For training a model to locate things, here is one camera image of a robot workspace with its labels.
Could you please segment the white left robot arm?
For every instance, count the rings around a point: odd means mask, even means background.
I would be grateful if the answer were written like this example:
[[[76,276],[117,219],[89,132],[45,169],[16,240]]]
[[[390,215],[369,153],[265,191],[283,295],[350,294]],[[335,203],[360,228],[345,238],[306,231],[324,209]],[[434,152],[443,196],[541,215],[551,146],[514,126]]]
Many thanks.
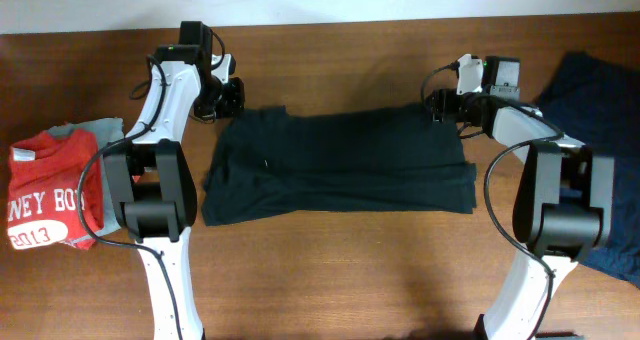
[[[131,130],[101,159],[116,220],[144,265],[156,339],[202,339],[189,246],[197,191],[182,140],[187,122],[211,123],[244,109],[234,57],[200,21],[184,21],[175,44],[147,58],[148,79],[132,91],[144,105]]]

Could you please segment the black t-shirt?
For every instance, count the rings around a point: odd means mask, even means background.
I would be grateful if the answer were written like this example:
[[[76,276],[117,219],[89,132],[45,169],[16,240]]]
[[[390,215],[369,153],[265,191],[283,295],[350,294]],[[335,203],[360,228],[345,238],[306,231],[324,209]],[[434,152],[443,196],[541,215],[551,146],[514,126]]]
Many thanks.
[[[476,174],[456,126],[417,103],[309,117],[248,109],[217,141],[201,212],[208,226],[295,211],[470,214]]]

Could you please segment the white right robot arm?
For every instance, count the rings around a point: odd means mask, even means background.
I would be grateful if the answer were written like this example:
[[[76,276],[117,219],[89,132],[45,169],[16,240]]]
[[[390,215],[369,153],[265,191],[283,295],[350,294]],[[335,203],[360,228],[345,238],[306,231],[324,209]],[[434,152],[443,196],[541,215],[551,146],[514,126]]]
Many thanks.
[[[421,100],[438,122],[476,127],[504,145],[483,179],[491,201],[491,176],[507,155],[524,165],[507,232],[488,212],[516,254],[491,307],[481,314],[477,339],[541,339],[544,316],[563,280],[589,253],[603,247],[612,227],[614,160],[565,134],[534,104],[520,99],[520,62],[465,54],[444,65],[457,85]]]

